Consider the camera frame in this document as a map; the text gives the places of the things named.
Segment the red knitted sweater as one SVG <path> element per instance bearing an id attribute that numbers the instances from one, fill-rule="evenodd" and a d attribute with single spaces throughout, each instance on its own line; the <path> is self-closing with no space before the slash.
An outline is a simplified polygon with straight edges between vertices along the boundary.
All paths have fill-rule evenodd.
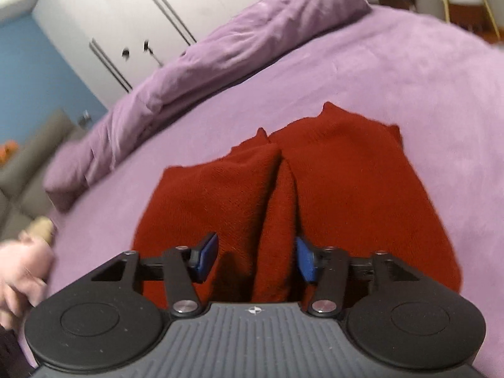
<path id="1" fill-rule="evenodd" d="M 229 154 L 163 172 L 132 247 L 142 257 L 217 234 L 201 301 L 305 301 L 295 239 L 366 257 L 386 251 L 461 288 L 452 244 L 396 125 L 326 103 L 313 118 L 257 131 Z"/>

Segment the pink plush toy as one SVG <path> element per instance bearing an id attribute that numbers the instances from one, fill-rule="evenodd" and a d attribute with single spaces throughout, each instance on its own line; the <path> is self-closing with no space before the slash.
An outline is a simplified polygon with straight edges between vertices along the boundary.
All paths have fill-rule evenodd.
<path id="1" fill-rule="evenodd" d="M 1 326 L 6 330 L 17 330 L 27 308 L 43 300 L 55 258 L 53 233 L 53 222 L 41 216 L 16 239 L 1 243 Z"/>

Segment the white wardrobe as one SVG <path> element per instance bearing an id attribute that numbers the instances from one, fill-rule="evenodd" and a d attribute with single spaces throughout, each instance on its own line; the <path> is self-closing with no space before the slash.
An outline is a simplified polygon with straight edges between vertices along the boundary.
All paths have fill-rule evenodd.
<path id="1" fill-rule="evenodd" d="M 259 0 L 38 0 L 33 16 L 104 107 Z"/>

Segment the orange plush toy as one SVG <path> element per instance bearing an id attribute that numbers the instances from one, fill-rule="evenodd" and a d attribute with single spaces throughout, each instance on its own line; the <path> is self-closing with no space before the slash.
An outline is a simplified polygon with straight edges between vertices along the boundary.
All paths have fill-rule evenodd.
<path id="1" fill-rule="evenodd" d="M 19 144 L 17 141 L 8 140 L 0 146 L 0 165 L 5 165 L 17 152 Z"/>

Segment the purple rolled duvet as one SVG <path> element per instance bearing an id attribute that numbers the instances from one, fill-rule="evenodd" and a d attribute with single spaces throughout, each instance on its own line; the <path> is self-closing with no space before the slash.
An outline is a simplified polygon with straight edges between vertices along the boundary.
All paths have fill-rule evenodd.
<path id="1" fill-rule="evenodd" d="M 65 213 L 137 147 L 194 104 L 326 31 L 369 14 L 367 0 L 260 0 L 153 72 L 80 140 L 64 144 L 43 178 Z"/>

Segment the purple bed sheet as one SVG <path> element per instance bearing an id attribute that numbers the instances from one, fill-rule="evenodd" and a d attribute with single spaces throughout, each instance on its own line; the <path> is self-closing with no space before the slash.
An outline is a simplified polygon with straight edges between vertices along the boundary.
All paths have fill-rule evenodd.
<path id="1" fill-rule="evenodd" d="M 428 15 L 374 8 L 196 105 L 56 214 L 50 293 L 126 250 L 168 166 L 227 154 L 324 103 L 400 127 L 483 313 L 475 367 L 503 374 L 503 53 Z"/>

